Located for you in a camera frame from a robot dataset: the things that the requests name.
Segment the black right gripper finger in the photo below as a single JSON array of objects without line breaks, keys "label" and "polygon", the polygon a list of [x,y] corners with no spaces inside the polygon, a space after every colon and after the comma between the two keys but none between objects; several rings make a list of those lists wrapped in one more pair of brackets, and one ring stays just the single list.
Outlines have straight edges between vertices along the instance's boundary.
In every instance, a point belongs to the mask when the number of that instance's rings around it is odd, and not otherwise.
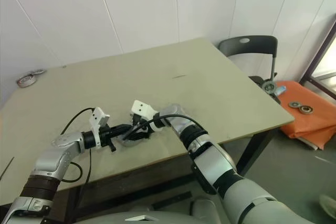
[{"label": "black right gripper finger", "polygon": [[135,133],[130,135],[130,140],[131,141],[139,141],[139,140],[142,140],[142,139],[148,139],[148,138],[150,138],[151,134],[152,134],[152,130],[135,132]]},{"label": "black right gripper finger", "polygon": [[136,125],[133,125],[122,137],[123,140],[134,140],[136,137]]}]

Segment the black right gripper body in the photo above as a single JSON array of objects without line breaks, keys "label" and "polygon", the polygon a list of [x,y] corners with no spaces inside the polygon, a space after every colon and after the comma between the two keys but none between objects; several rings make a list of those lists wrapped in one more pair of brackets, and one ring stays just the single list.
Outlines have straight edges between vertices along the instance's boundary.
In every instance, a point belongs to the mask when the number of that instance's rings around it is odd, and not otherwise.
[{"label": "black right gripper body", "polygon": [[140,115],[137,114],[133,114],[132,115],[132,129],[136,129],[137,127],[140,127],[140,130],[147,130],[148,127],[145,124],[145,122],[147,122],[146,119],[144,119],[143,117],[141,117]]}]

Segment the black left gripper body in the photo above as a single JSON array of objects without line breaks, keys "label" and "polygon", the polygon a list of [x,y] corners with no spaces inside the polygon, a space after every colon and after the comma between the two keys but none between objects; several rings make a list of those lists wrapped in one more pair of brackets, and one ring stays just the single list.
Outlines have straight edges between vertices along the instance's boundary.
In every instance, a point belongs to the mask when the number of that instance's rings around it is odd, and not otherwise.
[{"label": "black left gripper body", "polygon": [[109,127],[104,126],[101,127],[99,129],[99,137],[100,137],[100,145],[101,147],[106,147],[108,146],[110,148],[111,152],[115,152],[116,151],[116,147],[112,142],[112,138],[113,138],[113,133],[114,133],[114,128],[113,127]]}]

